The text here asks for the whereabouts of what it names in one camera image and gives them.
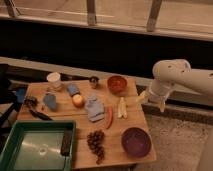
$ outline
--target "wooden table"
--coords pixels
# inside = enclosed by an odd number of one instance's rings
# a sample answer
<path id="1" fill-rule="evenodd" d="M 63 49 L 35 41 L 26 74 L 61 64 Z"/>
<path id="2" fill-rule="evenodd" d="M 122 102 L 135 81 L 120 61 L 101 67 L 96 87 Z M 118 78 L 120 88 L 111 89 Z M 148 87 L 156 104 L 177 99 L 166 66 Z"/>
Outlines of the wooden table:
<path id="1" fill-rule="evenodd" d="M 64 89 L 60 92 L 52 91 L 57 98 L 58 110 L 57 112 L 50 111 L 47 107 L 42 111 L 54 120 L 75 120 L 77 123 L 77 150 L 74 156 L 74 169 L 104 167 L 115 165 L 129 165 L 135 163 L 150 162 L 156 160 L 156 153 L 152 145 L 151 151 L 146 157 L 131 158 L 123 150 L 121 146 L 121 135 L 129 127 L 140 127 L 148 132 L 148 125 L 142 111 L 141 105 L 135 103 L 137 90 L 135 80 L 131 77 L 126 78 L 128 86 L 123 96 L 127 103 L 127 119 L 117 118 L 117 106 L 119 97 L 113 95 L 107 88 L 107 80 L 99 80 L 100 86 L 98 89 L 92 89 L 89 81 L 69 81 L 63 82 Z M 111 127 L 108 130 L 104 129 L 107 119 L 103 119 L 96 123 L 91 123 L 87 118 L 87 113 L 84 108 L 76 108 L 72 104 L 70 95 L 66 87 L 70 82 L 75 82 L 79 87 L 81 94 L 86 99 L 91 93 L 96 93 L 98 100 L 104 103 L 104 106 L 113 106 L 114 118 Z M 27 94 L 29 96 L 37 97 L 39 104 L 37 110 L 41 111 L 42 99 L 46 90 L 50 87 L 49 83 L 31 83 L 28 86 Z M 18 115 L 18 120 L 35 120 L 26 106 L 22 106 Z M 97 129 L 103 129 L 105 132 L 105 140 L 103 146 L 105 148 L 105 159 L 100 165 L 96 164 L 97 157 L 91 153 L 87 146 L 87 135 Z"/>

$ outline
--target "green tray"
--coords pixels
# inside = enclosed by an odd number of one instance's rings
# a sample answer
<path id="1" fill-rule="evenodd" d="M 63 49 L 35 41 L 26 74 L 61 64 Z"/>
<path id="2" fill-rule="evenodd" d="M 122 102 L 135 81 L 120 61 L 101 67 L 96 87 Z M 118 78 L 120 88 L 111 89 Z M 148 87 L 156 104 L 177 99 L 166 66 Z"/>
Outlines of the green tray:
<path id="1" fill-rule="evenodd" d="M 68 155 L 61 155 L 64 131 L 72 134 Z M 75 121 L 17 121 L 0 156 L 1 171 L 70 171 Z"/>

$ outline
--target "bunch of grapes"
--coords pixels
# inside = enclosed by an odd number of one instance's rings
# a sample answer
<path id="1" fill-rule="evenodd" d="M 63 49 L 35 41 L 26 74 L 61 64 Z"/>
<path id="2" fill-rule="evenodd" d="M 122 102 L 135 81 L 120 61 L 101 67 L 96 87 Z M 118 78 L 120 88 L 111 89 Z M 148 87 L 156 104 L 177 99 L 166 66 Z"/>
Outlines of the bunch of grapes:
<path id="1" fill-rule="evenodd" d="M 102 130 L 91 132 L 87 136 L 87 144 L 89 149 L 98 157 L 96 161 L 97 164 L 100 164 L 104 159 L 104 147 L 102 146 L 104 136 L 105 135 Z"/>

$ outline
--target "white cup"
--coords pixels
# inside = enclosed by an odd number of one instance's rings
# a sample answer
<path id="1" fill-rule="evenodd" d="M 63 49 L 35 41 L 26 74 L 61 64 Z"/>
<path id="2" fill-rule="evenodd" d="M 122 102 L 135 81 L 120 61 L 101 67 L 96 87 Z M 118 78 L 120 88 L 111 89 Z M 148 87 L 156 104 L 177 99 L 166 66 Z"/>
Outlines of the white cup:
<path id="1" fill-rule="evenodd" d="M 47 81 L 51 83 L 52 87 L 54 89 L 60 89 L 61 88 L 61 74 L 58 72 L 52 72 L 47 75 Z"/>

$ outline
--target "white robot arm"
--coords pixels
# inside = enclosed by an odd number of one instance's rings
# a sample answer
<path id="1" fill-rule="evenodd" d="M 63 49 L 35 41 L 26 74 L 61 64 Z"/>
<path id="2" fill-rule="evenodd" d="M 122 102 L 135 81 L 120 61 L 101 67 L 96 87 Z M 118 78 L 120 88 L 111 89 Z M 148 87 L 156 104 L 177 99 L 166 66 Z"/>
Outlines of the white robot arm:
<path id="1" fill-rule="evenodd" d="M 153 66 L 154 80 L 142 92 L 137 101 L 148 100 L 159 105 L 161 112 L 175 84 L 180 84 L 198 93 L 213 98 L 213 71 L 191 69 L 187 60 L 162 60 Z"/>

